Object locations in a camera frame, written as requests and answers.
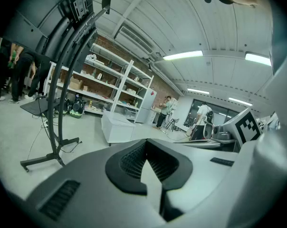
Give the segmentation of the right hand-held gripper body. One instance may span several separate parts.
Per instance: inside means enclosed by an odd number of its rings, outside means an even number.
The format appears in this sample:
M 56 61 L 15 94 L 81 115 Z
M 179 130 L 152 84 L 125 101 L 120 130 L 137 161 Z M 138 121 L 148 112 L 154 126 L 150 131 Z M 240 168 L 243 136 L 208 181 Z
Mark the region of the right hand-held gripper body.
M 231 134 L 240 148 L 246 142 L 255 141 L 261 136 L 258 123 L 249 108 L 227 121 L 223 125 L 223 130 Z

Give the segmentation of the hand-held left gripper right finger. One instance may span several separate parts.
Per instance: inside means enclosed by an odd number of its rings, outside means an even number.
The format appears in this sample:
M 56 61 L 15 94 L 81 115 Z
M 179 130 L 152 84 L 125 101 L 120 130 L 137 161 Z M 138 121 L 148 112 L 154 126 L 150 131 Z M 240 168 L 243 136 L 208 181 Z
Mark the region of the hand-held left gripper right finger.
M 147 221 L 168 222 L 196 208 L 216 189 L 237 153 L 147 140 Z

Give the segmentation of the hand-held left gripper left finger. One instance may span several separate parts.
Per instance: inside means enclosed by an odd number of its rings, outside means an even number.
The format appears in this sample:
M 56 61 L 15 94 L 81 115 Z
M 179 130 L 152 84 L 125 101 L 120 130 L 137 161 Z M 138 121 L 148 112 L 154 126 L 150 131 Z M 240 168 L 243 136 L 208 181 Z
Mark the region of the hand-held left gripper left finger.
M 127 193 L 108 178 L 107 161 L 123 157 L 145 140 L 84 154 L 41 182 L 26 203 L 58 228 L 156 228 L 165 220 L 145 194 Z

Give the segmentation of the ceiling light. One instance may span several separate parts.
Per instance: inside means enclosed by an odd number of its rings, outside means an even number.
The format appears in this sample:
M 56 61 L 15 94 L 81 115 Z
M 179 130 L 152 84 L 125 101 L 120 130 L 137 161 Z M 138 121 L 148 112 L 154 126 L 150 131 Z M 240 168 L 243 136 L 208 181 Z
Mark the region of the ceiling light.
M 183 53 L 173 54 L 169 56 L 164 56 L 163 59 L 165 61 L 171 61 L 171 60 L 182 59 L 182 58 L 202 57 L 202 56 L 203 56 L 203 52 L 201 50 L 197 50 L 197 51 L 183 52 Z
M 251 103 L 248 103 L 248 102 L 245 102 L 245 101 L 242 101 L 242 100 L 239 100 L 239 99 L 235 99 L 235 98 L 232 98 L 232 97 L 229 97 L 229 100 L 233 101 L 233 102 L 236 102 L 236 103 L 243 104 L 243 105 L 253 106 L 253 104 L 251 104 Z
M 245 60 L 255 62 L 255 63 L 264 64 L 267 66 L 271 66 L 271 61 L 268 57 L 254 54 L 254 53 L 246 52 L 245 53 Z
M 191 89 L 191 88 L 187 88 L 187 91 L 189 91 L 189 92 L 195 92 L 195 93 L 199 93 L 199 94 L 205 94 L 205 95 L 209 95 L 209 94 L 210 94 L 208 91 L 202 91 L 202 90 Z

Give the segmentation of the black TV stand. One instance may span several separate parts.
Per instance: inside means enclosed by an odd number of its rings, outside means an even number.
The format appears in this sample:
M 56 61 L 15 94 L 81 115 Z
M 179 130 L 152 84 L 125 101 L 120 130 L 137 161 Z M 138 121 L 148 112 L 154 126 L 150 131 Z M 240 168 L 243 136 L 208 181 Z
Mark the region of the black TV stand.
M 105 13 L 110 13 L 110 4 L 111 0 L 102 0 L 102 10 L 97 14 L 93 12 L 88 15 L 88 17 L 81 22 L 79 27 L 73 32 L 72 36 L 69 38 L 68 42 L 65 44 L 59 59 L 56 63 L 54 73 L 51 80 L 51 85 L 48 93 L 48 115 L 46 119 L 48 120 L 48 127 L 44 127 L 43 129 L 46 131 L 47 136 L 49 137 L 52 152 L 48 153 L 44 157 L 39 157 L 31 160 L 24 160 L 20 162 L 20 165 L 24 168 L 25 171 L 29 171 L 28 166 L 39 164 L 43 162 L 47 162 L 50 160 L 56 160 L 61 166 L 65 166 L 63 160 L 59 156 L 59 152 L 64 145 L 69 145 L 71 143 L 80 143 L 79 138 L 74 139 L 62 139 L 62 118 L 63 118 L 63 105 L 65 101 L 65 95 L 67 92 L 69 78 L 73 74 L 73 69 L 80 58 L 83 50 L 85 49 L 86 45 L 89 43 L 91 39 L 94 38 L 94 34 L 97 31 L 97 28 L 94 26 L 95 22 Z M 68 56 L 70 52 L 72 52 L 71 48 L 74 45 L 80 43 L 80 47 L 76 51 L 76 54 L 73 57 L 72 62 L 69 65 L 68 75 L 62 87 L 62 95 L 60 99 L 57 99 L 55 96 L 56 88 L 57 88 L 57 80 L 60 76 L 61 68 L 64 64 L 65 58 Z M 59 135 L 56 135 L 53 128 L 53 111 L 55 106 L 59 106 L 58 110 L 58 132 Z

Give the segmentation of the white low cabinet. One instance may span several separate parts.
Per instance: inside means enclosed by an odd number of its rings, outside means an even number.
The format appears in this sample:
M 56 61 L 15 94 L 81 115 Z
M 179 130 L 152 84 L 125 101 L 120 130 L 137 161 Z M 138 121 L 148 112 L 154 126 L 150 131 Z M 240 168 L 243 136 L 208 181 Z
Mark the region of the white low cabinet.
M 129 142 L 132 138 L 135 124 L 128 121 L 123 115 L 115 112 L 103 112 L 101 128 L 107 143 Z

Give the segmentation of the white refrigerator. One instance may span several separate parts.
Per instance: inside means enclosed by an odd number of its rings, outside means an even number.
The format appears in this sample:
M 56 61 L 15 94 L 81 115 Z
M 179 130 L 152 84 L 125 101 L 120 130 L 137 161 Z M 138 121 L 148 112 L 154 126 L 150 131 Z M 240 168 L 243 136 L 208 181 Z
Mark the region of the white refrigerator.
M 153 89 L 148 88 L 140 91 L 138 95 L 142 98 L 142 100 L 139 99 L 137 107 L 139 111 L 136 114 L 135 122 L 145 123 L 150 114 L 150 110 L 156 98 L 157 92 Z

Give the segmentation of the large cardboard box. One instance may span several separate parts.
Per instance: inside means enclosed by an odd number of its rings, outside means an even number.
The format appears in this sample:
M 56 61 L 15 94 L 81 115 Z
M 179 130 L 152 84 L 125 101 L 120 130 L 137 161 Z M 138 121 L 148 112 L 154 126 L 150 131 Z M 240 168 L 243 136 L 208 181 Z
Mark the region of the large cardboard box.
M 75 90 L 80 90 L 83 84 L 83 80 L 78 80 L 73 77 L 70 79 L 69 87 Z

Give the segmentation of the white shelving unit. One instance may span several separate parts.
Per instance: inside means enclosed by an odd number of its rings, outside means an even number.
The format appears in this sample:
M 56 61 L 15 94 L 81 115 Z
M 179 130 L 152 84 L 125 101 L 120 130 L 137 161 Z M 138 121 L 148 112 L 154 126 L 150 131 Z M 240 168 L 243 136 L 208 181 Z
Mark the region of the white shelving unit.
M 103 74 L 101 80 L 96 77 Z M 114 52 L 94 44 L 80 69 L 73 71 L 72 77 L 83 80 L 80 90 L 68 86 L 68 94 L 79 95 L 85 102 L 84 111 L 102 115 L 103 112 L 115 112 L 135 123 L 139 109 L 138 95 L 143 89 L 150 88 L 153 80 L 134 65 Z

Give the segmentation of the white ceiling air conditioner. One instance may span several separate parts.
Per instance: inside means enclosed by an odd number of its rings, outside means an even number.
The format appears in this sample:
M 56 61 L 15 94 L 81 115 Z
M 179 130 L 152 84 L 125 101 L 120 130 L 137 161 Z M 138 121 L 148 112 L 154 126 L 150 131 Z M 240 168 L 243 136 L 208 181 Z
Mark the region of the white ceiling air conditioner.
M 148 59 L 153 53 L 152 45 L 129 26 L 122 25 L 115 40 L 139 58 Z

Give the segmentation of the black television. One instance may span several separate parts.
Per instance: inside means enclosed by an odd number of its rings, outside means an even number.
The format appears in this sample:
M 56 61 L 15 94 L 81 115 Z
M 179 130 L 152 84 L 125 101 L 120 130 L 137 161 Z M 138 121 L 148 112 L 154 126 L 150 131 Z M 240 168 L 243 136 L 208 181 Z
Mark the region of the black television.
M 3 36 L 57 61 L 73 32 L 92 11 L 92 0 L 22 0 Z

